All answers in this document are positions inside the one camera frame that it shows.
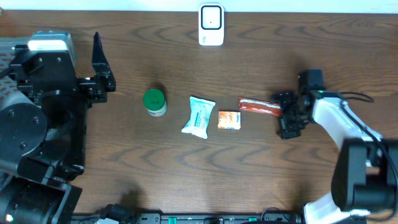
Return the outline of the red snack bar wrapper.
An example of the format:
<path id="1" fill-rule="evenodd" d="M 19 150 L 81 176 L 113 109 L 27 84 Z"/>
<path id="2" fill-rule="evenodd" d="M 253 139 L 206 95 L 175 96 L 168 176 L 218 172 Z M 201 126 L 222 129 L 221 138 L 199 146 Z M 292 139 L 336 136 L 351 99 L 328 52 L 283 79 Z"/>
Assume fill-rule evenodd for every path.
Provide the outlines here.
<path id="1" fill-rule="evenodd" d="M 261 114 L 272 114 L 274 116 L 282 116 L 282 110 L 277 103 L 268 101 L 255 100 L 251 98 L 239 97 L 239 110 L 249 111 Z"/>

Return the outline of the green lid jar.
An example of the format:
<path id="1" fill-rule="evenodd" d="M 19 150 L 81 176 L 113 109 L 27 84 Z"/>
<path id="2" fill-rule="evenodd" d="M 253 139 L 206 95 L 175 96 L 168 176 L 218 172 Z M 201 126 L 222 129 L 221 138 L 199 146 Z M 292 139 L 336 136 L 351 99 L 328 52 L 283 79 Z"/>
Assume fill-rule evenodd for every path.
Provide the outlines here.
<path id="1" fill-rule="evenodd" d="M 165 95 L 158 89 L 147 90 L 143 96 L 143 103 L 151 116 L 163 116 L 167 112 Z"/>

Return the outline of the orange small packet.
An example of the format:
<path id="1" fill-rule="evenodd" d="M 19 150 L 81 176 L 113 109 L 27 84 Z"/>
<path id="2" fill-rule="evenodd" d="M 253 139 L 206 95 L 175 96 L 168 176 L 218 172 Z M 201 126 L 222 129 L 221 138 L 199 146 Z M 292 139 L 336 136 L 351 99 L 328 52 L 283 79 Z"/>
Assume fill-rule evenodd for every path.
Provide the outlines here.
<path id="1" fill-rule="evenodd" d="M 219 111 L 218 128 L 239 130 L 241 128 L 241 113 L 237 111 Z"/>

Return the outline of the teal snack packet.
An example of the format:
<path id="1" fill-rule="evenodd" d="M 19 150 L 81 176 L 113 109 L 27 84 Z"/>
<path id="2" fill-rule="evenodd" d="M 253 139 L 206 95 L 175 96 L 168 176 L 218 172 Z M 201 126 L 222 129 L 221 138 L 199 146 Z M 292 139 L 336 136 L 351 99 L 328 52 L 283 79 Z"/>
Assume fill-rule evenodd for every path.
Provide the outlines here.
<path id="1" fill-rule="evenodd" d="M 181 132 L 192 134 L 196 137 L 207 139 L 207 128 L 210 123 L 211 112 L 216 103 L 214 101 L 190 97 L 190 119 Z"/>

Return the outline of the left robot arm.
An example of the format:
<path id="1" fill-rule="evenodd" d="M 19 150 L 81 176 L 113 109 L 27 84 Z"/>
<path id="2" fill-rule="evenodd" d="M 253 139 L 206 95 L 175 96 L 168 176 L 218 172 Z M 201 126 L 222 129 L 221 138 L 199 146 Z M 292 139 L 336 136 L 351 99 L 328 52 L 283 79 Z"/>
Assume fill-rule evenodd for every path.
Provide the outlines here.
<path id="1" fill-rule="evenodd" d="M 72 37 L 38 31 L 1 72 L 1 222 L 71 223 L 82 193 L 88 110 L 116 80 L 99 34 L 94 75 L 79 78 Z"/>

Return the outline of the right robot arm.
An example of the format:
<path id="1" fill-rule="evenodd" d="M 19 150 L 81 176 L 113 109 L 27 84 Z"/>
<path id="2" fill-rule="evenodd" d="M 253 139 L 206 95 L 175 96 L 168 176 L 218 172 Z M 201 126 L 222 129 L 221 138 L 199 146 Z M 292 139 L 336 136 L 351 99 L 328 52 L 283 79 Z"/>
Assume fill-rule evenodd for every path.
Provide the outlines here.
<path id="1" fill-rule="evenodd" d="M 349 100 L 374 100 L 355 92 L 328 91 L 321 70 L 298 75 L 298 92 L 272 97 L 280 106 L 280 137 L 299 137 L 308 124 L 319 124 L 339 149 L 331 190 L 307 203 L 302 223 L 341 223 L 354 217 L 391 211 L 397 215 L 397 140 L 385 139 L 350 109 Z"/>

